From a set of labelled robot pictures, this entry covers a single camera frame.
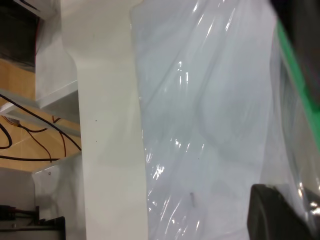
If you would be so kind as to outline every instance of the black connector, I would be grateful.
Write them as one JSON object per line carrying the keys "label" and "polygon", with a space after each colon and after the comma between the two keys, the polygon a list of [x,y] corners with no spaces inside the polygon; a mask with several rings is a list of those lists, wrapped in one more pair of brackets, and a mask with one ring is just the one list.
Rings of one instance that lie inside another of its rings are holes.
{"label": "black connector", "polygon": [[0,221],[16,220],[16,208],[7,205],[0,205]]}

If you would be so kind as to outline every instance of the wooden surface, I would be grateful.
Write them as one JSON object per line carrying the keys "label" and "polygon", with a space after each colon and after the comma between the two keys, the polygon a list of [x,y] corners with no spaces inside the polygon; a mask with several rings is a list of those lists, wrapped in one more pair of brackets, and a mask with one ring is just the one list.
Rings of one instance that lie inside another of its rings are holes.
{"label": "wooden surface", "polygon": [[[0,88],[32,100],[35,99],[34,73],[22,70],[8,62],[0,60],[0,79]],[[4,103],[6,103],[6,101],[0,99],[0,105],[3,105]],[[30,110],[46,120],[52,121],[52,116],[34,109]],[[0,117],[0,124],[7,129],[13,141],[13,146],[9,149],[0,149],[0,155],[36,159],[49,157],[48,153],[41,148],[24,129],[8,124],[3,117]],[[21,122],[21,124],[29,129],[41,129],[39,126],[28,124],[26,122]],[[71,123],[66,120],[61,120],[59,124],[75,128],[77,130],[80,129],[78,124]],[[44,132],[32,133],[32,135],[48,149],[52,158],[64,157],[63,142],[57,131],[48,129]],[[79,137],[72,136],[72,138],[77,142],[77,144],[81,145],[81,139]],[[65,139],[65,143],[67,156],[78,152],[78,149],[69,140]],[[7,144],[8,140],[6,136],[0,132],[0,146],[6,146]],[[0,167],[24,171],[34,171],[49,164],[49,162],[26,162],[0,158]]]}

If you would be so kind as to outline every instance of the plastic wrap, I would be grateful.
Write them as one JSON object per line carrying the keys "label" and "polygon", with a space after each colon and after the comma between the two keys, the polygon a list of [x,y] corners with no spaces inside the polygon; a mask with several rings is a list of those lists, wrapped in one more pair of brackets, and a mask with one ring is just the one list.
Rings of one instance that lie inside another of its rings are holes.
{"label": "plastic wrap", "polygon": [[249,239],[272,99],[271,9],[144,0],[131,20],[149,239]]}
{"label": "plastic wrap", "polygon": [[270,60],[273,104],[260,181],[276,186],[317,238],[320,236],[320,154],[282,52],[275,34]]}

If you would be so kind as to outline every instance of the black cable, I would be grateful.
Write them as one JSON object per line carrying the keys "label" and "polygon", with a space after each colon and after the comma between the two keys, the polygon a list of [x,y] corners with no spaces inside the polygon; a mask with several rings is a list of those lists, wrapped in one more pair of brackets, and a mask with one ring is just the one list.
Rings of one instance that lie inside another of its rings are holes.
{"label": "black cable", "polygon": [[[53,121],[53,123],[55,124],[55,123],[58,122],[60,119],[61,119],[61,118],[58,117],[56,120]],[[25,126],[22,126],[22,125],[21,125],[21,126],[18,126],[18,127],[19,127],[19,128],[23,127],[23,129],[27,130],[27,131],[30,132],[30,133],[42,133],[42,132],[48,130],[48,128],[43,128],[43,129],[40,129],[40,130],[32,130],[32,129],[29,129],[29,128],[27,128],[27,127],[25,127]]]}
{"label": "black cable", "polygon": [[11,136],[10,134],[8,133],[7,129],[2,126],[2,124],[0,123],[0,129],[2,130],[2,132],[4,132],[4,134],[6,135],[6,138],[8,139],[8,146],[0,146],[0,149],[8,149],[12,146],[12,139],[11,139]]}
{"label": "black cable", "polygon": [[37,114],[29,111],[28,109],[24,108],[23,106],[19,105],[18,103],[12,101],[11,99],[7,98],[6,96],[0,94],[0,97],[7,100],[8,102],[12,103],[13,105],[17,106],[18,108],[22,109],[23,111],[27,112],[28,114],[36,117],[37,119],[40,119],[41,121],[45,122],[46,124],[50,125],[51,127],[53,127],[55,130],[57,130],[59,133],[63,134],[67,139],[69,139],[80,151],[81,151],[81,147],[79,147],[79,145],[71,138],[69,137],[64,131],[60,130],[58,127],[56,127],[55,125],[53,125],[51,122],[43,119],[42,117],[38,116]]}
{"label": "black cable", "polygon": [[10,159],[10,160],[17,160],[17,161],[24,161],[24,162],[50,162],[50,161],[59,160],[59,158],[21,158],[21,157],[2,156],[2,155],[0,155],[0,159]]}
{"label": "black cable", "polygon": [[50,152],[48,151],[48,149],[46,149],[45,146],[43,146],[37,139],[35,139],[35,137],[32,136],[32,134],[27,130],[27,128],[26,128],[25,126],[22,126],[22,125],[21,125],[20,128],[26,130],[26,132],[30,135],[30,137],[31,137],[40,147],[42,147],[42,148],[48,153],[49,158],[51,158],[51,154],[50,154]]}

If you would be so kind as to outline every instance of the white plastic bag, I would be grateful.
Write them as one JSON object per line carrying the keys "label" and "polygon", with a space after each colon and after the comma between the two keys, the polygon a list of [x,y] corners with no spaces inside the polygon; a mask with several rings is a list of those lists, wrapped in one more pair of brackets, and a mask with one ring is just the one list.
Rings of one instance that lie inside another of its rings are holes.
{"label": "white plastic bag", "polygon": [[272,10],[263,0],[144,0],[131,19],[149,239],[248,239],[272,98]]}

